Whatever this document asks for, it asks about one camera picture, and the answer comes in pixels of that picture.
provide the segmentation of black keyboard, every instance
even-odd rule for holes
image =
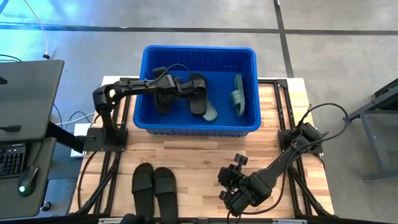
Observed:
[[[0,146],[0,179],[18,177],[25,162],[25,144]]]

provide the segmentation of wooden tabletop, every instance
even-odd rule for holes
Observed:
[[[118,81],[119,77],[105,77],[105,83]],[[290,99],[292,102],[294,118],[300,120],[308,108],[307,92],[304,80],[301,78],[289,78]],[[155,136],[145,129],[135,127],[132,122],[136,97],[131,98],[127,128],[129,137],[126,150],[122,153],[119,166],[118,180],[114,193],[112,217],[122,217],[126,213],[135,213],[134,198],[131,193],[131,180],[134,169],[143,162],[151,163],[154,168],[168,167],[177,178],[178,187],[178,212],[180,217],[221,217],[225,218],[227,210],[218,196],[224,188],[217,182],[217,175],[222,166],[228,167],[233,162],[236,153],[246,155],[249,158],[243,173],[248,175],[258,169],[267,167],[279,154],[277,132],[280,129],[275,102],[274,87],[260,84],[261,127],[249,133],[243,138],[227,137],[195,137],[195,136]],[[286,112],[285,99],[280,90],[284,114]],[[123,107],[120,108],[119,121]],[[309,116],[306,121],[312,123]],[[289,120],[285,116],[285,124],[289,127]],[[101,127],[99,118],[94,127]],[[82,168],[88,158],[85,156]],[[104,153],[99,152],[88,165],[84,174],[81,187],[82,203],[91,196],[98,186],[103,163]],[[314,155],[303,155],[305,176],[308,188],[323,205],[326,211],[333,213],[325,171],[321,162]],[[275,203],[282,183],[282,177],[278,178],[272,196],[260,206],[248,207],[246,211],[262,210]],[[105,188],[101,211],[106,205],[108,187]],[[300,208],[304,212],[302,193],[298,190]],[[77,210],[77,192],[75,191],[71,212]],[[155,216],[159,217],[159,208],[155,199]],[[286,180],[284,196],[280,204],[272,211],[251,218],[290,218],[294,217],[292,199],[288,180]]]

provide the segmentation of blue plastic bin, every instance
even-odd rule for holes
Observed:
[[[140,80],[154,79],[154,68],[174,63],[181,63],[191,72],[206,76],[208,97],[218,117],[213,122],[207,122],[192,115],[187,99],[179,99],[170,107],[170,114],[162,115],[155,109],[152,95],[138,95],[133,118],[138,128],[146,129],[151,134],[240,137],[260,127],[256,53],[252,49],[151,45],[142,57]],[[237,116],[231,102],[237,73],[242,75],[246,100],[242,117]],[[184,82],[189,81],[189,74],[182,67],[172,68],[169,74],[180,77]]]

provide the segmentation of cable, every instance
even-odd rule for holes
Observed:
[[[40,21],[39,17],[37,17],[35,11],[33,11],[33,9],[30,6],[30,4],[26,0],[24,0],[24,1],[27,4],[27,6],[29,7],[29,9],[32,11],[33,15],[36,17],[37,22],[40,24],[40,27],[42,28],[42,31],[43,31],[44,38],[45,38],[45,53],[43,54],[43,58],[50,59],[50,56],[49,56],[49,41],[47,40],[47,34],[45,33],[42,21]]]
[[[18,62],[22,62],[19,58],[14,57],[14,56],[11,56],[11,55],[0,54],[0,56],[3,56],[3,57],[10,57],[10,58],[16,59]]]
[[[92,127],[93,126],[93,124],[95,124],[96,122],[97,122],[97,119],[100,117],[100,115],[97,115],[95,118],[94,118],[94,121],[92,122],[92,124],[90,125],[90,127]]]
[[[320,143],[322,143],[322,142],[324,142],[324,141],[328,141],[328,140],[334,139],[334,138],[338,137],[339,135],[343,134],[343,132],[347,129],[347,125],[348,125],[348,113],[347,113],[347,111],[346,111],[342,106],[337,105],[336,103],[322,103],[322,104],[320,104],[320,105],[314,106],[313,108],[309,107],[309,109],[308,109],[307,112],[304,114],[304,116],[302,117],[302,119],[298,122],[298,125],[300,125],[300,124],[303,123],[304,119],[308,116],[308,114],[309,114],[311,111],[313,111],[313,110],[315,110],[315,109],[317,109],[317,108],[319,108],[319,107],[326,106],[326,105],[331,105],[331,106],[338,107],[339,109],[342,110],[342,112],[344,112],[344,115],[345,115],[344,121],[345,121],[345,123],[344,123],[343,129],[341,129],[341,131],[339,131],[339,132],[336,133],[335,135],[330,136],[330,137],[328,137],[328,138],[320,139],[320,140],[316,140],[316,141],[314,141],[314,142],[310,142],[310,143],[308,143],[308,144],[304,144],[304,145],[302,145],[302,146],[296,148],[296,151],[299,151],[299,150],[300,150],[301,148],[303,148],[303,147],[313,146],[313,145],[316,145],[316,144],[320,144]],[[283,175],[283,179],[282,179],[282,189],[280,190],[279,198],[278,198],[278,200],[275,202],[275,204],[273,204],[273,206],[271,206],[271,207],[269,207],[269,208],[267,208],[267,209],[264,209],[264,210],[260,210],[260,211],[256,211],[256,212],[242,212],[242,214],[244,214],[244,215],[258,215],[258,214],[262,214],[262,213],[269,212],[269,211],[271,211],[272,209],[274,209],[276,206],[278,206],[279,202],[282,200],[282,196],[283,196],[284,189],[285,189],[286,171],[287,171],[287,168],[289,167],[290,160],[291,160],[291,158],[293,157],[293,155],[294,155],[294,154],[291,154],[290,157],[287,159],[287,162],[286,162],[286,165],[285,165],[285,170],[284,170],[284,175]]]
[[[33,160],[32,166],[36,163],[36,159],[37,159],[37,157],[39,156],[40,151],[42,150],[42,148],[43,148],[43,139],[42,139],[41,142],[40,142],[40,149],[39,149],[39,150],[37,151],[37,153],[36,153],[36,156],[35,156],[35,159]]]
[[[315,156],[316,158],[318,158],[319,161],[321,161],[321,163],[322,163],[322,165],[323,165],[323,169],[326,170],[325,162],[323,161],[323,159],[322,159],[318,154],[314,154],[314,156]]]
[[[159,77],[157,77],[157,78],[156,78],[153,82],[151,82],[150,84],[154,84],[154,83],[156,83],[157,81],[159,81],[159,80],[160,80],[172,67],[175,67],[175,66],[177,66],[177,65],[179,65],[179,66],[185,68],[185,69],[188,71],[189,76],[191,77],[192,85],[194,85],[194,84],[193,84],[193,76],[192,76],[191,70],[189,70],[189,68],[188,68],[187,66],[185,66],[185,65],[183,65],[183,64],[180,64],[180,63],[175,63],[175,64],[173,64],[173,65],[170,65],[168,68],[166,68],[166,70],[164,70],[164,72],[163,72],[162,74],[159,75]]]
[[[86,161],[85,166],[83,167],[83,170],[81,171],[81,175],[80,175],[80,179],[79,179],[79,184],[78,184],[78,187],[77,187],[77,206],[78,206],[79,209],[81,209],[81,197],[80,197],[81,180],[83,179],[83,176],[84,176],[84,174],[85,174],[85,172],[86,172],[87,165],[90,163],[90,161],[92,160],[92,158],[94,157],[94,155],[95,155],[96,153],[97,153],[97,152],[93,152],[93,153],[89,156],[89,158],[88,158],[87,161]]]
[[[228,214],[227,214],[227,216],[226,216],[226,222],[227,222],[227,224],[230,224],[230,223],[229,223],[229,216],[230,216],[230,215],[231,215],[231,211],[229,211]],[[238,223],[239,223],[239,221],[241,220],[241,217],[242,217],[242,215],[240,214],[239,217],[238,217],[238,220],[236,220],[235,224],[238,224]]]
[[[18,60],[0,60],[0,62],[18,62]]]
[[[63,129],[61,113],[60,113],[60,111],[58,110],[57,106],[55,106],[55,104],[53,104],[53,105],[54,105],[55,109],[57,109],[57,111],[58,111],[58,115],[59,115],[59,117],[60,117],[61,128]]]
[[[73,121],[71,121],[72,117],[73,117],[75,114],[77,114],[77,113],[81,113],[81,114],[83,114],[84,116],[82,116],[81,118],[74,119]],[[93,114],[94,114],[94,113],[90,113],[90,114],[86,115],[86,114],[85,114],[84,112],[82,112],[82,111],[76,111],[76,112],[74,112],[72,115],[70,115],[70,117],[69,117],[69,119],[68,119],[67,122],[62,123],[62,124],[66,124],[66,126],[65,126],[65,129],[66,129],[70,123],[74,123],[74,122],[79,121],[79,120],[81,120],[81,119],[86,119],[89,123],[91,123],[91,121],[90,121],[87,117],[89,117],[89,116],[91,116],[91,115],[93,115]]]

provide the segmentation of mouse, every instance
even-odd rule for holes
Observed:
[[[18,180],[18,193],[22,197],[28,197],[36,188],[36,178],[39,173],[39,168],[30,166],[22,171]]]

